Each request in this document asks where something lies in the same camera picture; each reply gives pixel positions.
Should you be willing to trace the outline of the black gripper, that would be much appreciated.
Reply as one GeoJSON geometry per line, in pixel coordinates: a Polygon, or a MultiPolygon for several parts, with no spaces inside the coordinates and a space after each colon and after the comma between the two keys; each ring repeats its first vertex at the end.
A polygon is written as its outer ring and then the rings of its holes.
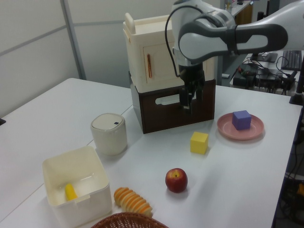
{"type": "Polygon", "coordinates": [[[196,100],[203,99],[203,88],[205,84],[205,74],[203,65],[194,66],[179,65],[180,78],[184,82],[184,88],[180,90],[180,105],[186,111],[191,110],[192,95],[189,92],[195,92],[196,100]]]}

